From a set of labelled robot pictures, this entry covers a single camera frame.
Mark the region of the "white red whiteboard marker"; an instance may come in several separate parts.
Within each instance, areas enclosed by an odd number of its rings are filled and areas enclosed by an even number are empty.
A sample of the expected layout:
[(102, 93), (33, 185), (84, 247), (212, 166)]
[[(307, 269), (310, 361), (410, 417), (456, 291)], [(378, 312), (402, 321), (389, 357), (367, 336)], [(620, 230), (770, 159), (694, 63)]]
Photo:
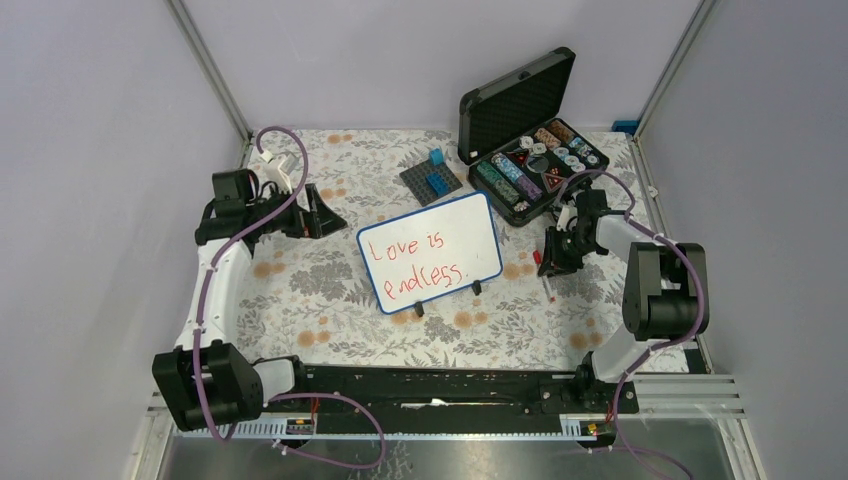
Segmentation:
[(554, 294), (554, 292), (553, 292), (553, 290), (550, 286), (549, 279), (548, 279), (547, 276), (545, 276), (541, 273), (542, 262), (540, 264), (536, 264), (536, 267), (537, 267), (537, 276), (539, 277), (539, 279), (542, 283), (546, 297), (547, 297), (547, 299), (550, 303), (554, 303), (556, 301), (556, 296), (555, 296), (555, 294)]

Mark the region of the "blue framed whiteboard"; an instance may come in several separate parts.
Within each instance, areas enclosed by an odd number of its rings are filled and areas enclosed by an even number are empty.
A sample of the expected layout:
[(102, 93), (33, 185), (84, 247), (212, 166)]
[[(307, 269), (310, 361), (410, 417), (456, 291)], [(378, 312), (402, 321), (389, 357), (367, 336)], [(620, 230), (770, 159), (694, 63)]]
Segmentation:
[(494, 279), (504, 267), (482, 191), (365, 227), (356, 242), (387, 315)]

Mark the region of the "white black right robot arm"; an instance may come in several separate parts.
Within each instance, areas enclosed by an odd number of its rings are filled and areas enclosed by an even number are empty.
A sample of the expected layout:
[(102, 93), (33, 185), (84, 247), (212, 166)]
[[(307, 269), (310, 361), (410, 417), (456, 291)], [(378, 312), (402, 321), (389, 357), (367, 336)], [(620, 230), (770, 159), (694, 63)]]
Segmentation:
[(547, 228), (537, 274), (570, 275), (585, 257), (614, 255), (626, 264), (622, 325), (589, 352), (566, 384), (567, 400), (597, 412), (613, 405), (625, 383), (651, 355), (685, 343), (708, 324), (704, 249), (654, 233), (628, 212), (609, 207), (604, 191), (578, 193)]

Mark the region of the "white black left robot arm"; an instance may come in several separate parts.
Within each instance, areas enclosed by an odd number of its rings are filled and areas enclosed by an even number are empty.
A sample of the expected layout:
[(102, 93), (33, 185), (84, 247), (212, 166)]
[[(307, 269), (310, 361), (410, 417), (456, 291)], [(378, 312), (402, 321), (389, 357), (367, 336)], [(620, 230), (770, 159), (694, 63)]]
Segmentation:
[(152, 375), (175, 426), (183, 432), (256, 420), (274, 399), (296, 411), (309, 401), (310, 385), (294, 355), (248, 361), (237, 349), (238, 290), (263, 236), (320, 239), (346, 228), (315, 185), (304, 184), (298, 205), (273, 181), (248, 169), (212, 177), (213, 198), (194, 237), (198, 275), (191, 308), (172, 350), (155, 356)]

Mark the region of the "grey lego baseplate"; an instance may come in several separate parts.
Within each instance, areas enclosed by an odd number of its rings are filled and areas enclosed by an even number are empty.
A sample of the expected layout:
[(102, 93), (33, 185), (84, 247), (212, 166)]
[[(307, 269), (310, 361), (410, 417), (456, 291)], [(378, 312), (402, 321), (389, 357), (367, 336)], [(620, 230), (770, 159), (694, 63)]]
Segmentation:
[(424, 207), (461, 188), (461, 182), (445, 164), (424, 161), (399, 174), (402, 183)]

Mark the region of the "black poker chip case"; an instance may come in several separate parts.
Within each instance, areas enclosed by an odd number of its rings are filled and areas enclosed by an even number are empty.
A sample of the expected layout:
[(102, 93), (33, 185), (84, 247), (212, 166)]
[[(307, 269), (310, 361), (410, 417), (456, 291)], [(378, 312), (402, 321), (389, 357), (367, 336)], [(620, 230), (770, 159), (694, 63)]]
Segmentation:
[(559, 47), (459, 101), (457, 153), (468, 180), (514, 227), (550, 212), (610, 164), (558, 116), (575, 60)]

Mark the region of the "blue lego brick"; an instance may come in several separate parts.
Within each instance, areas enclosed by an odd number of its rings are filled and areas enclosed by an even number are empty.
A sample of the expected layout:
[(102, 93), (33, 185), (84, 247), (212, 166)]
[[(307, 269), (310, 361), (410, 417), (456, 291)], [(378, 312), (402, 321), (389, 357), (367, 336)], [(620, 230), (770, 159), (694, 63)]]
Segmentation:
[(426, 180), (437, 198), (447, 195), (451, 191), (449, 183), (439, 173), (429, 173)]

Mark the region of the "light blue lego cube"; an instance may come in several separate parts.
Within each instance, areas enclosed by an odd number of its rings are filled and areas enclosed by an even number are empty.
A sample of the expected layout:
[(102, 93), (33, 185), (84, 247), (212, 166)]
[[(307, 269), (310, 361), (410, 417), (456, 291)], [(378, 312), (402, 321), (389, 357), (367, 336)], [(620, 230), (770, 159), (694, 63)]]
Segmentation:
[(430, 150), (428, 158), (433, 166), (442, 165), (444, 163), (444, 153), (440, 148)]

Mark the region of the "blue clamp behind table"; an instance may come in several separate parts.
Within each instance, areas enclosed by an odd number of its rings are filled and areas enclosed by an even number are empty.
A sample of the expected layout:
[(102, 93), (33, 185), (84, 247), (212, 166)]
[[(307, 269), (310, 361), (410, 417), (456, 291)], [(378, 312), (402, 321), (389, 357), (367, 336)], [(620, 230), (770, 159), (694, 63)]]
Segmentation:
[(616, 120), (612, 123), (610, 131), (635, 136), (639, 126), (639, 120)]

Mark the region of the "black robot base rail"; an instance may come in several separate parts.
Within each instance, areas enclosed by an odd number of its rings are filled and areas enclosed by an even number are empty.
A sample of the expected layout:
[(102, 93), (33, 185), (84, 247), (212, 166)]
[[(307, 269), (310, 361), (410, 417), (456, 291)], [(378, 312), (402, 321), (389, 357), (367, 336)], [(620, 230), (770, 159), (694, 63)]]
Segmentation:
[(613, 412), (638, 413), (632, 383), (625, 384), (613, 405), (567, 400), (564, 388), (574, 373), (305, 365), (296, 372), (296, 398), (276, 400), (266, 410), (310, 418), (340, 414), (367, 419), (372, 414), (381, 427), (384, 419), (396, 417), (455, 419), (465, 425), (554, 415), (604, 421)]

